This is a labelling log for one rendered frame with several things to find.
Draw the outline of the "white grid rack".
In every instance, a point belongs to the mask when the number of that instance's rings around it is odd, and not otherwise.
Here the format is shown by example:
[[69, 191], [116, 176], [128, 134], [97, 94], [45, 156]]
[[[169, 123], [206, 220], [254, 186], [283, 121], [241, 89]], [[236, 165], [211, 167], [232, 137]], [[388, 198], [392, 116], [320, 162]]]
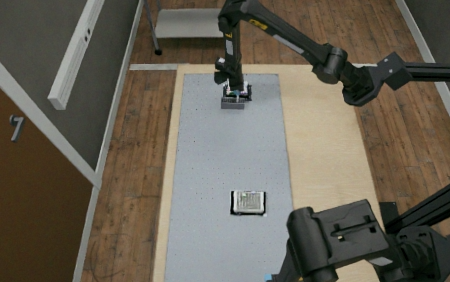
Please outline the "white grid rack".
[[[243, 198], [244, 193], [246, 194], [245, 198]], [[237, 203], [236, 203], [236, 201], [237, 201]], [[240, 203], [239, 203], [239, 201], [240, 201]], [[239, 204], [240, 204], [240, 206], [239, 206]], [[240, 209], [239, 209], [239, 207], [240, 207]], [[263, 192], [255, 192], [255, 194], [252, 195], [252, 192], [234, 191], [234, 212], [258, 212], [258, 213], [261, 212], [261, 213], [263, 213]]]

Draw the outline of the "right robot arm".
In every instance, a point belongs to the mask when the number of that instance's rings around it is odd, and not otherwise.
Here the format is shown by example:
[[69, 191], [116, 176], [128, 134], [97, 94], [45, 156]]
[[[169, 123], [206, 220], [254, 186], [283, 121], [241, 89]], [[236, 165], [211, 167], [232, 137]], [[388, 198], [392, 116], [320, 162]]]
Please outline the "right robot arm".
[[226, 0], [218, 20], [225, 48], [225, 57], [217, 57], [214, 63], [215, 69], [219, 70], [214, 72], [214, 81], [218, 85], [228, 79], [229, 87], [236, 87], [236, 79], [232, 77], [238, 78], [242, 75], [240, 21], [243, 20], [257, 26], [304, 57], [313, 66], [311, 72], [321, 82], [334, 85], [341, 81], [353, 102], [375, 89], [365, 65], [360, 68], [354, 66], [347, 61], [348, 53], [345, 50], [329, 43], [321, 45], [315, 42], [268, 10], [258, 0]]

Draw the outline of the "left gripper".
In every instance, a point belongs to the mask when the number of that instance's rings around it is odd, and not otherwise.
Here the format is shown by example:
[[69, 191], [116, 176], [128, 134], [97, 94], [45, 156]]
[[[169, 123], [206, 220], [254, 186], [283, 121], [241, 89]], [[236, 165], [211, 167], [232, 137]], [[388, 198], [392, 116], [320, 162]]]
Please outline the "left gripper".
[[272, 278], [274, 278], [278, 274], [265, 274], [264, 275], [264, 281], [265, 282], [272, 282]]

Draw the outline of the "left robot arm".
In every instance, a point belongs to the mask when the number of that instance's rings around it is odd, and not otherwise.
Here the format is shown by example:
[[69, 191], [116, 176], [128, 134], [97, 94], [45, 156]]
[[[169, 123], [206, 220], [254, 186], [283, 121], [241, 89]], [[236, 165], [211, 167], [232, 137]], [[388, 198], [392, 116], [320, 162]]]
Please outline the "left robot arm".
[[386, 235], [368, 199], [319, 212], [301, 207], [289, 214], [286, 226], [286, 255], [272, 282], [336, 282], [336, 269], [362, 260], [373, 266], [379, 282], [441, 279], [432, 233]]

